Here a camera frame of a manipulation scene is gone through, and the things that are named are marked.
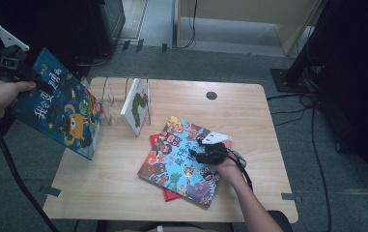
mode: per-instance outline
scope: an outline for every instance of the children's book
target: children's book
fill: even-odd
[[[89,89],[44,48],[33,69],[53,87],[20,93],[12,109],[23,123],[50,136],[88,160],[99,135],[100,105]]]
[[[141,78],[134,78],[121,109],[121,115],[135,135],[139,135],[147,112],[148,88]]]
[[[139,169],[138,176],[210,206],[219,175],[205,164],[198,163],[189,153],[189,149],[202,149],[197,139],[205,138],[210,132],[185,119],[171,116]]]
[[[161,138],[160,133],[150,135],[151,147],[154,147],[156,145],[156,141],[160,138]],[[170,201],[181,197],[179,194],[177,194],[174,191],[171,191],[168,188],[162,188],[162,192],[165,201]]]

